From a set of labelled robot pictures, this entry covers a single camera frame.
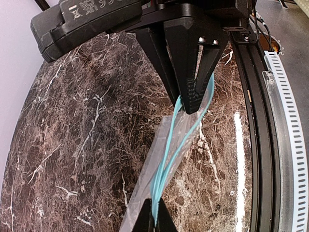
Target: blue drawstring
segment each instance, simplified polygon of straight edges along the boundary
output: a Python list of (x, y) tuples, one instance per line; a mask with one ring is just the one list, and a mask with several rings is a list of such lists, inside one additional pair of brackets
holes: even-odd
[(163, 157), (163, 159), (162, 159), (162, 161), (161, 161), (161, 163), (158, 167), (157, 172), (155, 173), (155, 176), (152, 178), (151, 185), (150, 185), (150, 195), (151, 195), (151, 198), (152, 198), (152, 215), (155, 219), (154, 220), (155, 225), (156, 225), (157, 218), (158, 218), (159, 202), (160, 202), (160, 199), (162, 197), (163, 190), (164, 190), (164, 187), (165, 187), (165, 184), (166, 184), (166, 181), (167, 181), (167, 177), (168, 177), (168, 174), (169, 174), (169, 172), (172, 168), (172, 165), (173, 165), (178, 153), (180, 152), (181, 148), (183, 147), (184, 143), (186, 142), (186, 140), (189, 138), (189, 136), (193, 133), (193, 131), (198, 127), (198, 125), (202, 121), (203, 116), (206, 114), (206, 112), (209, 108), (209, 105), (211, 103), (211, 100), (213, 98), (213, 94), (214, 94), (214, 74), (211, 75), (211, 78), (208, 82), (207, 90), (211, 92), (211, 96), (208, 100), (208, 103), (207, 103), (205, 109), (203, 110), (203, 112), (201, 113), (201, 115), (199, 116), (199, 118), (197, 119), (195, 124), (191, 127), (189, 132), (185, 135), (185, 137), (183, 138), (179, 147), (176, 149), (173, 156), (171, 157), (168, 165), (164, 169), (167, 158), (168, 158), (168, 154), (169, 154), (170, 143), (171, 143), (171, 140), (172, 140), (172, 137), (173, 137), (173, 130), (174, 130), (176, 115), (182, 107), (180, 96), (178, 97), (178, 99), (176, 101), (174, 113), (173, 113), (173, 117), (172, 117), (172, 121), (171, 121), (171, 125), (170, 125), (169, 136), (168, 136), (168, 140), (167, 140), (167, 144), (166, 144), (166, 148), (165, 148), (164, 157)]

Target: brown marble surface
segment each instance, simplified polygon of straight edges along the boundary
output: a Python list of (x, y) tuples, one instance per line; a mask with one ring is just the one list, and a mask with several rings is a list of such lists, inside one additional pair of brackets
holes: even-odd
[[(235, 113), (241, 115), (246, 158), (243, 231), (250, 224), (249, 129), (239, 74), (229, 57), (216, 69), (203, 136), (196, 137), (163, 196), (179, 232), (235, 229)], [(100, 35), (44, 63), (14, 133), (0, 231), (118, 231), (125, 194), (129, 200), (155, 130), (172, 110), (132, 34)]]

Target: perforated metal strip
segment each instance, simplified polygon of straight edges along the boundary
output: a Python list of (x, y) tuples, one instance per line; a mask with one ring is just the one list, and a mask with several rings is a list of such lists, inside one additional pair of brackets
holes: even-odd
[(282, 62), (275, 52), (265, 52), (271, 71), (275, 76), (291, 141), (293, 179), (294, 179), (294, 209), (293, 232), (307, 231), (308, 222), (308, 165), (304, 142), (304, 135), (299, 114), (290, 83)]

